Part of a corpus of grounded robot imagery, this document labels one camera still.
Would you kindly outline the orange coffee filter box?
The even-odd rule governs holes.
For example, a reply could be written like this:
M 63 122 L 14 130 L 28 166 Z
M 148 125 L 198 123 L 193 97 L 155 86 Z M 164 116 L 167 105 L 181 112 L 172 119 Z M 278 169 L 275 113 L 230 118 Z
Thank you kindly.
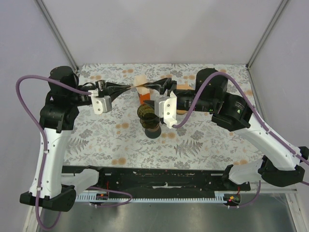
M 139 84 L 143 84 L 143 83 L 147 83 L 147 76 L 145 74 L 140 74 L 140 75 L 136 75 L 134 78 L 134 83 L 133 85 L 139 85 Z M 136 88 L 137 92 L 138 92 L 138 97 L 140 100 L 140 104 L 144 104 L 144 100 L 150 100 L 151 99 L 151 95 L 150 95 L 150 90 L 146 87 L 139 87 Z

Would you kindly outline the red capped dark bottle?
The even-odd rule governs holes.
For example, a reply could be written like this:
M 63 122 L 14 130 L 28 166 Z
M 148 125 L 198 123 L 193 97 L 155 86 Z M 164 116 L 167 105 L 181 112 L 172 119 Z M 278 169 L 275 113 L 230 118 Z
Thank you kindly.
M 161 135 L 161 127 L 158 126 L 154 129 L 145 129 L 145 135 L 150 139 L 156 139 Z

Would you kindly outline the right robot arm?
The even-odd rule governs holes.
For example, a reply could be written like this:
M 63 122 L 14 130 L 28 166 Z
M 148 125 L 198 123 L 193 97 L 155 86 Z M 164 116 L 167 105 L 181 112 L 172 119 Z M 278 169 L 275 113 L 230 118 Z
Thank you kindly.
M 159 92 L 161 97 L 147 104 L 168 128 L 181 128 L 193 112 L 208 112 L 217 126 L 239 135 L 263 153 L 259 160 L 228 165 L 221 178 L 224 189 L 257 181 L 276 187 L 304 183 L 305 169 L 300 163 L 308 162 L 308 148 L 294 146 L 275 132 L 242 90 L 228 93 L 229 82 L 234 82 L 230 75 L 205 68 L 197 73 L 193 90 L 177 89 L 170 78 L 145 83 L 144 87 Z

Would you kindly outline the green glass coffee dripper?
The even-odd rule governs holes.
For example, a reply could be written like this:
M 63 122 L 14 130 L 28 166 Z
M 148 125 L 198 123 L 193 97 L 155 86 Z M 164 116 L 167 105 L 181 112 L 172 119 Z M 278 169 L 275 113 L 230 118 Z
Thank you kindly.
M 142 104 L 137 109 L 137 115 L 144 129 L 155 129 L 159 125 L 159 117 L 152 107 Z

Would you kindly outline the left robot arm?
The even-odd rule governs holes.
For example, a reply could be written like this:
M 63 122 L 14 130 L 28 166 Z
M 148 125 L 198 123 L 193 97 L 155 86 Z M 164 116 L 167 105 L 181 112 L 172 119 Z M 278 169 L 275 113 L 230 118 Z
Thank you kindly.
M 64 155 L 79 107 L 92 106 L 97 115 L 110 112 L 112 101 L 129 86 L 103 80 L 80 85 L 77 74 L 69 66 L 53 68 L 45 81 L 50 90 L 39 119 L 34 119 L 41 136 L 36 173 L 19 201 L 36 210 L 67 212 L 85 190 L 106 186 L 106 177 L 94 166 L 85 167 L 69 179 L 62 178 Z

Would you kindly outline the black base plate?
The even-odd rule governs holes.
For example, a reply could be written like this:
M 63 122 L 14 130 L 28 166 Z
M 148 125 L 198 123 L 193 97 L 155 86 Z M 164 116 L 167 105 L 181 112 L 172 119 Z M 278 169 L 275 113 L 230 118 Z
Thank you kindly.
M 96 187 L 130 193 L 133 197 L 214 196 L 215 191 L 249 191 L 250 184 L 229 181 L 223 171 L 143 169 L 90 166 L 99 172 Z

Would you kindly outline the floral tablecloth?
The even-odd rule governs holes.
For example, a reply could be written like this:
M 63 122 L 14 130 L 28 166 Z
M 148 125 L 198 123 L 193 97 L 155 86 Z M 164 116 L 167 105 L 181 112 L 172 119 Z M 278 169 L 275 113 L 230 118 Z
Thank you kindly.
M 172 78 L 194 89 L 196 74 L 204 68 L 215 68 L 232 76 L 255 106 L 245 65 L 86 64 L 78 75 L 81 85 L 98 80 L 132 85 L 136 75 L 145 74 L 150 82 Z M 92 106 L 79 107 L 64 164 L 224 170 L 227 165 L 243 165 L 263 156 L 248 141 L 217 127 L 209 113 L 192 113 L 179 129 L 161 126 L 161 135 L 149 139 L 137 116 L 139 105 L 134 88 L 114 100 L 109 113 L 95 115 Z

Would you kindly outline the aluminium frame rail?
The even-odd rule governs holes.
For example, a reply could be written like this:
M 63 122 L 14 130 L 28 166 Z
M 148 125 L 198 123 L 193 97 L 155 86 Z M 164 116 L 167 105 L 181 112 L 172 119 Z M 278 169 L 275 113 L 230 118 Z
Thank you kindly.
M 60 30 L 58 29 L 51 13 L 49 12 L 46 4 L 44 3 L 43 0 L 34 0 L 34 2 L 36 3 L 36 5 L 38 6 L 40 12 L 42 13 L 45 21 L 47 22 L 49 28 L 51 29 L 55 39 L 57 40 L 61 50 L 63 51 L 63 53 L 65 54 L 69 64 L 71 65 L 71 67 L 77 72 L 79 71 L 79 65 L 77 64 L 77 62 L 75 61 L 75 59 L 73 58 L 73 55 L 71 54 L 63 36 L 61 35 Z

